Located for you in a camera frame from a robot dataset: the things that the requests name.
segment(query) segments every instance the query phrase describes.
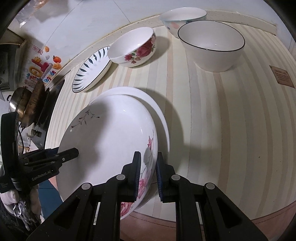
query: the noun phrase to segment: pink rose pattern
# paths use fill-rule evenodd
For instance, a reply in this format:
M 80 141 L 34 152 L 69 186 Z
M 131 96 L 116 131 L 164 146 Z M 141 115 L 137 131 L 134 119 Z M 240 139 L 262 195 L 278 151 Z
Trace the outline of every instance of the pink rose pattern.
M 124 56 L 125 61 L 132 60 L 131 63 L 135 64 L 137 63 L 137 61 L 140 61 L 141 58 L 148 56 L 155 49 L 155 41 L 156 41 L 156 36 L 155 36 L 155 33 L 153 33 L 152 37 L 146 43 L 144 43 L 141 47 L 139 47 L 132 53 Z
M 151 139 L 150 136 L 149 136 L 149 138 L 148 138 L 148 147 L 149 147 L 149 149 L 150 149 L 150 151 L 152 153 L 153 152 L 153 137 Z M 151 175 L 152 169 L 148 168 L 147 172 L 146 172 L 146 174 L 144 175 L 144 178 L 143 178 L 143 173 L 144 173 L 145 169 L 140 174 L 141 178 L 140 178 L 140 181 L 139 181 L 139 190 L 138 190 L 137 199 L 140 199 L 142 197 L 144 191 L 146 190 L 146 187 L 148 185 L 148 181 L 149 181 L 149 178 L 150 178 L 150 175 Z M 120 207 L 120 216 L 122 217 L 125 214 L 127 214 L 129 212 L 129 210 L 131 209 L 131 206 L 133 204 L 134 204 L 133 202 L 122 202 L 121 207 Z
M 172 22 L 171 25 L 172 25 L 173 28 L 175 28 L 175 29 L 179 29 L 179 28 L 180 28 L 180 26 L 179 26 L 178 24 L 174 23 L 174 22 Z

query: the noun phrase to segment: metal pot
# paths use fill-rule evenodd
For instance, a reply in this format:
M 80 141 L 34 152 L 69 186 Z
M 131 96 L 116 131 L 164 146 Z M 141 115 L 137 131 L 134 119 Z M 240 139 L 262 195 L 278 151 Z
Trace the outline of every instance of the metal pot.
M 29 91 L 28 89 L 24 87 L 19 87 L 13 92 L 12 96 L 9 95 L 7 97 L 7 101 L 8 101 L 9 97 L 11 96 L 11 99 L 9 101 L 8 111 L 9 112 L 16 111 L 19 114 L 18 121 L 22 121 L 22 118 L 24 116 L 24 112 L 29 102 L 29 99 L 31 97 L 31 94 L 32 92 Z

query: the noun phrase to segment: wall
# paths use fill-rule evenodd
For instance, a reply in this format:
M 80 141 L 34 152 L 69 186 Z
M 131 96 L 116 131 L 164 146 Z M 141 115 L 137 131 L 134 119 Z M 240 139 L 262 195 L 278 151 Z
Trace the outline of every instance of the wall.
M 108 33 L 137 20 L 186 6 L 237 11 L 272 22 L 278 26 L 280 40 L 293 51 L 291 34 L 263 0 L 49 0 L 21 28 L 16 19 L 9 26 L 31 41 L 23 83 L 32 89 L 36 75 L 48 82 L 68 61 Z M 40 71 L 35 63 L 40 68 L 48 63 L 48 68 Z

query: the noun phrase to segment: rose bowl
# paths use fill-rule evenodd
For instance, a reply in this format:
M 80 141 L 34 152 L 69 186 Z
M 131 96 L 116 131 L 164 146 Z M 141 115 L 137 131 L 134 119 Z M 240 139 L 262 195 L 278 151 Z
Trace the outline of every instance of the rose bowl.
M 124 67 L 135 67 L 148 61 L 155 53 L 156 36 L 152 28 L 133 29 L 120 36 L 109 48 L 109 59 Z
M 197 7 L 180 7 L 164 12 L 159 16 L 168 31 L 178 37 L 178 30 L 189 22 L 206 20 L 207 12 Z

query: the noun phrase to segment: cream striped surface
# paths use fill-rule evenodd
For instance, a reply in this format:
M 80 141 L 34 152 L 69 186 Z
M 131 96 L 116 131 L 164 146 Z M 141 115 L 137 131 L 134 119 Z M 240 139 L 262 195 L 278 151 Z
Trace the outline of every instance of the cream striped surface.
M 279 85 L 269 65 L 287 70 L 295 85 L 296 62 L 276 36 L 231 25 L 246 46 L 238 63 L 223 73 L 197 67 L 164 26 L 155 28 L 158 49 L 151 61 L 135 68 L 112 64 L 87 93 L 72 92 L 79 66 L 73 68 L 55 106 L 46 148 L 59 146 L 72 119 L 100 93 L 137 87 L 165 115 L 168 163 L 178 174 L 202 185 L 215 183 L 251 219 L 295 201 L 296 92 Z M 157 196 L 137 211 L 175 220 L 174 204 L 162 204 Z

